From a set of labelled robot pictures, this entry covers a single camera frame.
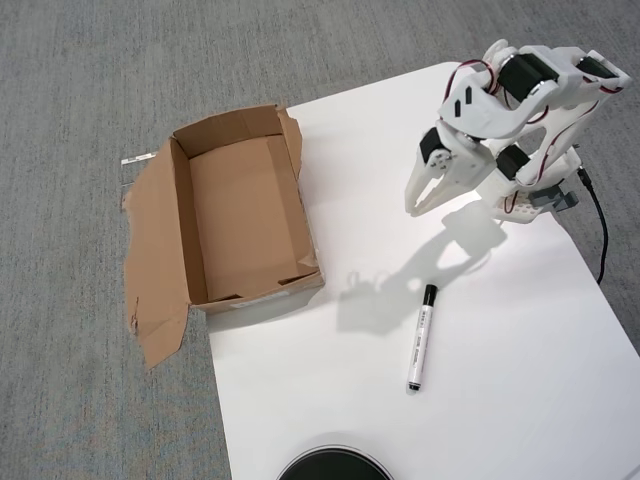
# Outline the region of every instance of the white table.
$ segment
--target white table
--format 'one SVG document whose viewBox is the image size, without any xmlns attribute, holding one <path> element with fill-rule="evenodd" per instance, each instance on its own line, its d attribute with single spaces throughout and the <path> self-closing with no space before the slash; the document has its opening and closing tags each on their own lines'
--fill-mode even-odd
<svg viewBox="0 0 640 480">
<path fill-rule="evenodd" d="M 404 213 L 454 65 L 289 110 L 326 287 L 210 319 L 234 480 L 275 479 L 333 442 L 371 453 L 396 480 L 637 473 L 640 360 L 552 216 L 498 227 L 475 193 Z M 411 396 L 426 281 L 441 291 Z"/>
</svg>

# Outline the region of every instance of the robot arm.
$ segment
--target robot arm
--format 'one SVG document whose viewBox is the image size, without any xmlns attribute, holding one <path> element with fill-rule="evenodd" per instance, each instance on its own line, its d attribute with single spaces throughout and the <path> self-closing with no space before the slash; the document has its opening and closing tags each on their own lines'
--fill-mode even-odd
<svg viewBox="0 0 640 480">
<path fill-rule="evenodd" d="M 456 73 L 467 67 L 475 71 L 451 93 Z M 506 40 L 496 42 L 483 60 L 465 62 L 452 74 L 440 119 L 420 142 L 405 191 L 407 212 L 422 215 L 474 189 L 495 217 L 521 223 L 550 208 L 575 205 L 575 196 L 558 187 L 581 165 L 571 146 L 593 113 L 629 83 L 595 51 L 517 50 Z M 509 97 L 519 102 L 517 108 Z M 545 137 L 527 155 L 517 141 L 539 128 Z M 419 200 L 435 179 L 441 180 Z"/>
</svg>

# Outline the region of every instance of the open cardboard box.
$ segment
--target open cardboard box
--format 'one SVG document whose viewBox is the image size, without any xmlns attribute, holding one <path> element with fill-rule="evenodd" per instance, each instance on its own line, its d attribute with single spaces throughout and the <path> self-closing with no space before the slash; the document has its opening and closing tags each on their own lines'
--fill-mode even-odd
<svg viewBox="0 0 640 480">
<path fill-rule="evenodd" d="M 322 285 L 298 174 L 302 136 L 273 105 L 174 132 L 125 198 L 129 326 L 149 368 L 208 313 Z"/>
</svg>

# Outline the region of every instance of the gray carpet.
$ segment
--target gray carpet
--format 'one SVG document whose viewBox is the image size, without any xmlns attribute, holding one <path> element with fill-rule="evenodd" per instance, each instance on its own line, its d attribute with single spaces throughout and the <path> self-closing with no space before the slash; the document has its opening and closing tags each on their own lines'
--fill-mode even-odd
<svg viewBox="0 0 640 480">
<path fill-rule="evenodd" d="M 635 0 L 0 2 L 0 477 L 230 478 L 204 317 L 151 372 L 125 328 L 119 159 L 212 112 L 295 105 L 500 37 L 595 48 L 640 78 L 639 19 Z M 612 235 L 603 290 L 636 348 L 639 117 L 634 85 L 580 142 Z M 595 270 L 581 197 L 561 220 Z"/>
</svg>

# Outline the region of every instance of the marker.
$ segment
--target marker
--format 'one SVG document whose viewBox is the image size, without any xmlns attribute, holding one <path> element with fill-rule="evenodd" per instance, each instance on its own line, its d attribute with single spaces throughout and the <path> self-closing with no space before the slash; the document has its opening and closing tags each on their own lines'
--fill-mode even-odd
<svg viewBox="0 0 640 480">
<path fill-rule="evenodd" d="M 427 338 L 429 337 L 429 326 L 433 315 L 433 302 L 436 299 L 438 287 L 427 285 L 424 291 L 424 300 L 418 317 L 418 327 L 416 328 L 416 338 L 413 341 L 413 354 L 411 356 L 411 366 L 409 367 L 409 389 L 418 391 L 422 382 L 422 369 L 424 367 L 424 357 L 427 353 Z"/>
</svg>

